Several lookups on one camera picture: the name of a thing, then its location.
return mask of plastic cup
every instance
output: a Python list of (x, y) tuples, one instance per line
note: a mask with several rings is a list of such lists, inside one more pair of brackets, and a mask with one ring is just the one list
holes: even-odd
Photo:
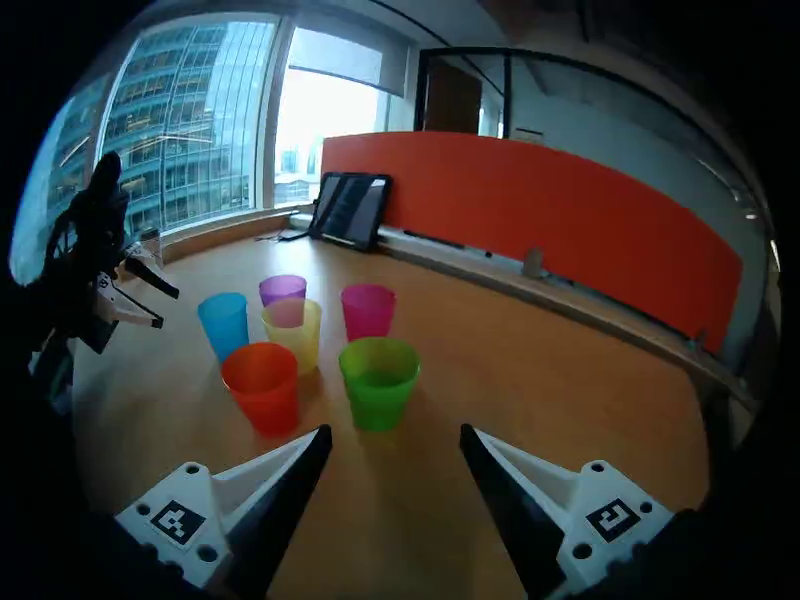
[(362, 338), (345, 346), (339, 368), (357, 427), (387, 431), (400, 422), (419, 375), (419, 356), (411, 346)]
[(230, 292), (206, 298), (197, 307), (197, 316), (220, 364), (250, 342), (247, 298), (242, 294)]
[(222, 364), (222, 381), (258, 431), (284, 436), (298, 425), (297, 359), (278, 344), (239, 348)]
[(342, 290), (342, 311), (347, 340), (389, 335), (395, 293), (375, 284), (348, 285)]
[[(297, 313), (302, 314), (301, 325)], [(286, 298), (276, 300), (261, 311), (261, 320), (270, 342), (292, 351), (297, 359), (298, 375), (305, 375), (317, 366), (319, 355), (319, 327), (322, 307), (313, 300)]]
[[(267, 277), (258, 284), (261, 305), (269, 306), (273, 302), (285, 298), (305, 298), (307, 285), (306, 280), (299, 275), (275, 275), (274, 277)], [(291, 321), (287, 326), (300, 327), (300, 325), (303, 324), (302, 307), (296, 309), (293, 314), (287, 312), (284, 317), (286, 319), (291, 317)]]

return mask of glass building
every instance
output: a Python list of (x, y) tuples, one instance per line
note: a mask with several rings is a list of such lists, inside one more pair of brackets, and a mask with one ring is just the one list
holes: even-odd
[(172, 27), (139, 40), (99, 154), (122, 161), (128, 227), (173, 229), (252, 208), (272, 23)]

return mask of green plastic cup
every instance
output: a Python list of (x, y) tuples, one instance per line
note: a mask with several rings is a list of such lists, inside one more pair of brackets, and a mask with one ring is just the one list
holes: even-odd
[(339, 368), (357, 427), (388, 431), (400, 422), (419, 375), (416, 350), (392, 338), (361, 338), (342, 350)]

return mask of purple plastic cup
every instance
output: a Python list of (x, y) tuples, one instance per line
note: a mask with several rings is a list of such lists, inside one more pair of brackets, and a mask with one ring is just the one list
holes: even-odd
[[(261, 304), (269, 306), (276, 300), (285, 298), (306, 298), (306, 280), (299, 275), (275, 275), (267, 277), (258, 284), (258, 293)], [(302, 327), (303, 303), (297, 302), (292, 306), (293, 312), (284, 311), (281, 314), (281, 327)]]
[(348, 285), (342, 290), (342, 310), (347, 340), (386, 337), (392, 326), (395, 293), (382, 285)]

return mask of glass wall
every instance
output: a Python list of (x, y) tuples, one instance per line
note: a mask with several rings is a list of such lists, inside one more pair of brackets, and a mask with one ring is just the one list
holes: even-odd
[[(313, 11), (240, 19), (192, 16), (145, 31), (124, 61), (65, 103), (18, 211), (9, 257), (17, 281), (41, 271), (56, 217), (106, 152), (120, 156), (135, 236), (307, 202), (318, 193), (325, 137), (387, 128), (392, 98), (404, 93), (405, 38)], [(282, 54), (276, 39), (289, 45), (287, 62), (268, 67)], [(283, 69), (282, 95), (269, 98), (268, 73)], [(268, 111), (270, 102), (280, 104)], [(277, 122), (265, 129), (267, 118)], [(273, 143), (274, 163), (257, 163), (269, 156), (259, 145)]]
[(101, 149), (122, 160), (131, 233), (254, 207), (256, 118), (274, 30), (224, 22), (139, 41)]
[(20, 202), (9, 257), (11, 272), (20, 283), (30, 283), (39, 274), (56, 218), (89, 183), (89, 149), (94, 146), (108, 80), (103, 75), (67, 100), (39, 147)]
[(366, 46), (295, 30), (278, 109), (276, 205), (317, 197), (326, 137), (386, 130), (389, 94), (375, 87), (381, 63)]

